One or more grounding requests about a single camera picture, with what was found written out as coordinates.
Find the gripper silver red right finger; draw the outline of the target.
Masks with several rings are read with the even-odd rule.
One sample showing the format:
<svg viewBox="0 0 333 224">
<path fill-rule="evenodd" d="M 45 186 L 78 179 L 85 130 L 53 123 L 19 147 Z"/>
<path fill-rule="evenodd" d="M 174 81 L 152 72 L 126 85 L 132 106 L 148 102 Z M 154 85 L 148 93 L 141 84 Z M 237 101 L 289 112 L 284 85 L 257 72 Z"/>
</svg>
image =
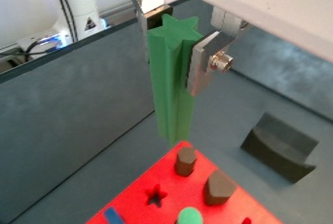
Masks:
<svg viewBox="0 0 333 224">
<path fill-rule="evenodd" d="M 231 69 L 229 46 L 251 28 L 245 20 L 220 7 L 215 7 L 212 25 L 216 32 L 196 44 L 192 52 L 186 90 L 193 96 L 209 85 L 216 71 L 225 73 Z"/>
</svg>

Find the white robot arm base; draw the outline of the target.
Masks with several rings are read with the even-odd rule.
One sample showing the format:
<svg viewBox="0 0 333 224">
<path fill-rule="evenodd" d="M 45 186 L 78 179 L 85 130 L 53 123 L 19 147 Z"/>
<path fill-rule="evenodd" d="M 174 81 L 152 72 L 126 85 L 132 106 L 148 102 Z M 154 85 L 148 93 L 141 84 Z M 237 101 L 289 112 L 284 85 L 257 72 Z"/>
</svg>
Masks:
<svg viewBox="0 0 333 224">
<path fill-rule="evenodd" d="M 27 54 L 46 54 L 81 41 L 108 28 L 97 0 L 57 0 L 58 19 L 50 30 L 19 42 Z"/>
</svg>

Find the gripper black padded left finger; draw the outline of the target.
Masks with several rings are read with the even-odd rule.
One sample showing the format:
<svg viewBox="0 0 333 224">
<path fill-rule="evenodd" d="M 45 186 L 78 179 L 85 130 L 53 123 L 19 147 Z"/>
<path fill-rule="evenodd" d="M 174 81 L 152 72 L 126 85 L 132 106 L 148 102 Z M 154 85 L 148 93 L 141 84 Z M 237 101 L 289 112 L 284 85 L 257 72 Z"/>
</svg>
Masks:
<svg viewBox="0 0 333 224">
<path fill-rule="evenodd" d="M 173 13 L 166 0 L 132 0 L 144 35 L 145 56 L 149 55 L 148 31 L 164 24 L 162 15 Z"/>
</svg>

